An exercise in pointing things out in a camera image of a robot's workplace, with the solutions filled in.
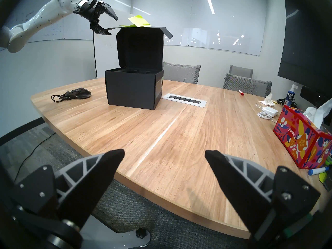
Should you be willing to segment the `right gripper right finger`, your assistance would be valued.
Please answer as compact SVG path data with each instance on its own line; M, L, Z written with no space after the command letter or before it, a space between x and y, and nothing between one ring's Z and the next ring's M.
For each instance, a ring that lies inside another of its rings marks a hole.
M226 198L250 232L248 248L287 248L312 219L321 193L285 166L275 173L247 159L206 150Z

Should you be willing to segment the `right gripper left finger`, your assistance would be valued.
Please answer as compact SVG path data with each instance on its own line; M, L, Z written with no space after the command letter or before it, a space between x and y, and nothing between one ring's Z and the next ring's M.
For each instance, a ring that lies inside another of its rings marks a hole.
M57 172L44 165L15 185L15 220L45 249L80 249L80 230L114 179L124 149L78 159Z

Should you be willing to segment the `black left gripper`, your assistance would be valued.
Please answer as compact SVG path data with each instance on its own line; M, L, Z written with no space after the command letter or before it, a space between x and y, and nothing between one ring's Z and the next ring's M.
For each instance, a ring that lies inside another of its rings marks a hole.
M103 13L106 13L115 21L118 20L114 10L104 1L97 2L97 0L93 0L92 2L89 2L88 0L81 0L79 3L77 3L73 13L86 18L90 22L90 28L94 33L106 36L110 36L112 34L107 29L104 29L98 24L99 16Z

